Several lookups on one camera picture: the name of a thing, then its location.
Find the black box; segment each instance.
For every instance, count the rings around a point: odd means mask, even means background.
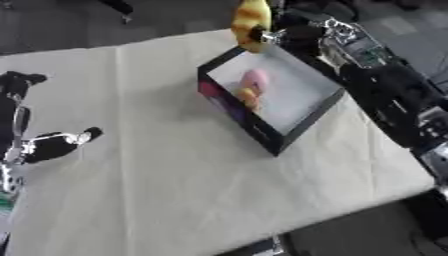
[[[341,98],[344,90],[335,82],[324,77],[318,71],[301,62],[286,51],[278,47],[271,48],[272,49],[266,51],[267,53],[263,56],[264,53],[251,54],[242,48],[235,47],[210,62],[200,66],[198,68],[198,89],[199,92],[211,102],[215,103],[215,105],[221,107],[225,112],[227,112],[227,114],[234,121],[246,130],[250,136],[263,145],[263,147],[265,147],[271,154],[278,156],[324,113],[326,113],[326,111]],[[242,61],[248,61],[248,63],[250,62],[250,65],[242,65]],[[283,120],[279,118],[279,122],[274,122],[277,118],[275,114],[272,114],[273,111],[271,111],[271,108],[273,109],[275,104],[268,105],[269,109],[265,112],[269,114],[265,116],[260,113],[254,113],[232,94],[231,89],[228,89],[230,88],[230,82],[220,84],[219,81],[217,81],[219,80],[217,77],[220,76],[220,79],[222,80],[223,74],[224,76],[227,76],[228,74],[232,77],[229,79],[233,79],[235,80],[235,83],[237,83],[237,81],[242,78],[241,74],[235,75],[238,73],[238,70],[241,70],[241,72],[244,73],[252,68],[260,68],[259,66],[269,66],[271,67],[271,73],[275,73],[273,77],[277,79],[276,81],[278,83],[273,83],[272,87],[270,84],[269,87],[271,88],[268,88],[268,90],[275,90],[275,92],[279,92],[282,89],[277,89],[276,86],[279,86],[280,84],[286,88],[284,90],[289,90],[288,92],[285,91],[285,100],[283,100],[283,98],[280,99],[278,96],[276,96],[276,99],[275,97],[272,97],[275,99],[275,102],[277,102],[278,105],[290,104],[291,109],[294,109],[296,112],[303,112],[306,110],[306,114],[300,114],[300,116],[297,118],[294,117],[294,120],[291,119],[291,121],[283,121],[289,119],[282,117]],[[306,85],[301,83],[301,87],[304,88],[304,86],[306,86],[307,93],[311,95],[310,97],[302,97],[302,101],[316,103],[311,104],[312,106],[299,106],[301,104],[301,99],[299,99],[300,97],[297,98],[297,102],[294,98],[291,98],[291,95],[294,96],[294,93],[296,93],[296,95],[301,95],[301,92],[298,88],[300,86],[298,86],[297,92],[292,91],[293,93],[289,93],[291,88],[294,89],[296,87],[296,85],[290,85],[289,82],[286,86],[286,83],[284,82],[286,79],[285,77],[290,75],[296,75],[299,80],[302,79],[302,76],[309,76],[313,77],[313,79],[317,81],[316,83],[306,83]],[[281,114],[284,114],[289,110],[290,108],[287,105],[286,108],[283,106],[283,108],[278,111],[278,114],[281,116]]]

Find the table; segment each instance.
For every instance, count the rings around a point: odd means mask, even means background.
[[[0,59],[50,78],[30,136],[106,133],[29,170],[11,255],[212,255],[433,187],[349,97],[271,157],[196,92],[196,67],[233,45],[225,30]]]

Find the floor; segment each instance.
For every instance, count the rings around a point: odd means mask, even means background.
[[[229,27],[239,0],[130,0],[134,22],[89,0],[15,0],[0,10],[0,55],[117,45]],[[385,3],[360,1],[362,23],[380,41],[428,77],[448,78],[448,3],[433,0],[407,13]],[[415,223],[400,204],[390,204],[296,230],[300,250],[312,256],[418,256],[409,242]],[[444,255],[424,239],[428,255]]]

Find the black cable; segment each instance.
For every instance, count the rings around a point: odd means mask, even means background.
[[[434,74],[431,75],[430,79],[434,79],[434,78],[440,76],[441,74],[443,74],[445,71],[448,70],[448,66],[446,66],[446,67],[444,67],[443,69],[441,69],[441,68],[443,67],[443,64],[445,63],[447,57],[448,57],[448,52],[446,52],[446,53],[443,55],[442,60],[440,61],[439,65],[437,66],[437,70],[436,70],[436,72],[434,72]]]
[[[418,246],[418,243],[417,243],[417,241],[415,240],[415,236],[416,236],[416,233],[411,233],[411,234],[409,234],[409,241],[411,242],[411,244],[412,244],[412,247],[414,247],[414,250],[420,255],[420,256],[427,256],[421,249],[420,249],[420,247]]]
[[[446,84],[448,83],[448,79],[442,80],[440,82],[435,83],[436,85]]]
[[[411,232],[409,234],[409,241],[412,244],[412,247],[414,247],[415,251],[420,255],[420,256],[428,256],[427,254],[425,254],[419,247],[418,243],[417,243],[417,236],[420,237],[424,237],[423,234],[418,233],[418,232]],[[442,244],[440,242],[434,241],[434,240],[429,240],[435,247],[439,248],[441,251],[445,252],[448,254],[448,245],[446,244]]]

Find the yellow rubber duck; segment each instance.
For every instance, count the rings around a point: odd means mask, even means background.
[[[236,10],[232,22],[232,32],[235,34],[238,44],[249,52],[261,52],[263,45],[252,40],[249,33],[256,26],[262,26],[270,31],[271,19],[271,8],[267,0],[243,0]]]

